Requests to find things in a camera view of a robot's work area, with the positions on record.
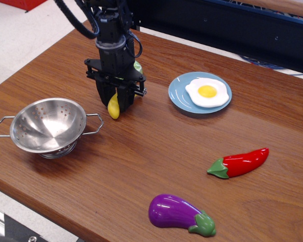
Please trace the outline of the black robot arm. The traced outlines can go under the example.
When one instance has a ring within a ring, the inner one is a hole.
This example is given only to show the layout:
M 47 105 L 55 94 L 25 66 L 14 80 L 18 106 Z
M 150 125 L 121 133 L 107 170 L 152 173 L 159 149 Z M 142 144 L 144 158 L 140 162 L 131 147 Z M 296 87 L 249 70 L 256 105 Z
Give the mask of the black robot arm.
M 98 26 L 95 45 L 99 59 L 86 59 L 87 77 L 95 80 L 102 103 L 107 106 L 115 97 L 120 112 L 134 102 L 136 95 L 144 96 L 146 77 L 135 67 L 134 43 L 139 39 L 131 32 L 133 14 L 126 1 L 91 1 L 94 20 Z

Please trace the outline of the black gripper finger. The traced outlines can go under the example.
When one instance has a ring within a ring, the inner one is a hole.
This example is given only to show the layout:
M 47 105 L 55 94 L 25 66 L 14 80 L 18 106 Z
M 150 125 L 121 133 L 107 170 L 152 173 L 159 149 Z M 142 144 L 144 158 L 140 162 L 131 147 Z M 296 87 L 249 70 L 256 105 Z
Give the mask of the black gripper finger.
M 95 82 L 103 105 L 108 106 L 109 101 L 116 94 L 116 87 L 105 79 L 97 79 Z
M 129 86 L 120 85 L 117 88 L 117 94 L 120 112 L 124 112 L 128 109 L 130 105 L 133 104 L 135 96 L 134 90 Z

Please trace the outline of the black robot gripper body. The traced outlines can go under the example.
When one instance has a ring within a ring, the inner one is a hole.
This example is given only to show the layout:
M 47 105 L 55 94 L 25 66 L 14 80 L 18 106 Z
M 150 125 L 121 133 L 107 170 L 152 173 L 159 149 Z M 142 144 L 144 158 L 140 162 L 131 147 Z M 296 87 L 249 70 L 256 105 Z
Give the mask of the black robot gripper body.
M 135 95 L 144 96 L 146 88 L 144 87 L 145 76 L 139 76 L 138 80 L 120 80 L 116 78 L 118 74 L 124 71 L 129 65 L 134 64 L 133 47 L 100 48 L 99 59 L 87 58 L 84 63 L 87 65 L 87 77 L 97 80 L 108 80 L 112 85 L 118 88 L 120 85 L 128 85 L 134 90 Z

